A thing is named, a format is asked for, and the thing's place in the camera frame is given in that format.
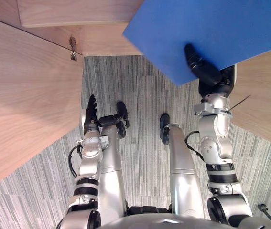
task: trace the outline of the wooden panel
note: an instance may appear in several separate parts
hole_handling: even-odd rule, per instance
[[[13,25],[21,30],[42,37],[48,41],[59,44],[70,49],[69,37],[73,36],[78,40],[79,26],[60,26],[49,28],[25,28],[21,26],[18,12],[17,0],[0,0],[0,21]]]
[[[271,141],[271,52],[237,65],[237,82],[230,103],[245,102],[234,108],[233,123]]]
[[[18,0],[22,26],[129,22],[143,0]]]
[[[84,56],[141,55],[123,35],[127,23],[83,25],[78,43]]]
[[[78,126],[82,64],[0,22],[0,180]]]

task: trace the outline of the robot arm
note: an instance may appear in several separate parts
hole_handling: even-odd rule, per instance
[[[228,97],[234,86],[234,66],[218,71],[205,61],[191,44],[185,46],[187,64],[199,78],[201,103],[194,107],[200,116],[200,151],[209,176],[208,212],[213,221],[237,227],[246,217],[252,217],[246,196],[242,192],[232,163],[232,145],[228,139],[231,113]]]

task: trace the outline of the metal hinge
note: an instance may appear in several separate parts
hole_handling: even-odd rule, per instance
[[[74,37],[70,37],[69,38],[69,45],[70,47],[72,48],[72,54],[70,55],[70,59],[72,61],[77,61],[77,56],[76,56],[76,53],[77,53],[77,45],[76,45],[76,39]]]

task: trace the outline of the metal bracket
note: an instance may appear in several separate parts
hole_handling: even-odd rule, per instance
[[[69,38],[69,45],[72,49],[72,54],[70,55],[70,59],[72,61],[77,61],[77,56],[76,56],[76,53],[77,53],[77,45],[76,45],[76,39],[74,37],[70,37]]]
[[[110,146],[108,136],[100,136],[99,139],[100,139],[100,145],[101,145],[102,150]],[[83,141],[84,141],[83,139],[77,140],[77,145],[81,145]]]

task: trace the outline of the floor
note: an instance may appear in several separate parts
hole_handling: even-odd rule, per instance
[[[129,205],[168,207],[169,148],[159,138],[159,117],[168,112],[185,134],[197,130],[193,105],[200,101],[198,81],[176,87],[142,56],[87,57],[84,68],[83,107],[94,93],[99,117],[115,113],[117,100],[123,100],[129,112],[130,128],[119,141]],[[80,138],[77,127],[0,182],[0,228],[56,226],[75,186],[68,170],[68,151]],[[237,175],[253,214],[262,216],[256,207],[261,202],[271,214],[271,143],[234,125],[229,138]],[[190,142],[198,148],[198,136]],[[193,158],[205,206],[210,197],[206,168],[195,155]],[[77,166],[79,158],[73,159]]]

